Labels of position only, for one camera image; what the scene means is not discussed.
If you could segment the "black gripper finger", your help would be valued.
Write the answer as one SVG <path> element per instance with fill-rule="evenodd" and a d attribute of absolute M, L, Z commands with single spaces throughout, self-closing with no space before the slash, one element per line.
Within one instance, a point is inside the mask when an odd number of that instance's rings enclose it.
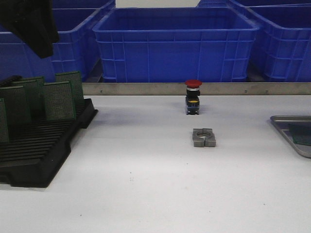
<path fill-rule="evenodd" d="M 51 0 L 2 0 L 0 24 L 26 43 L 40 58 L 53 55 L 59 35 Z"/>

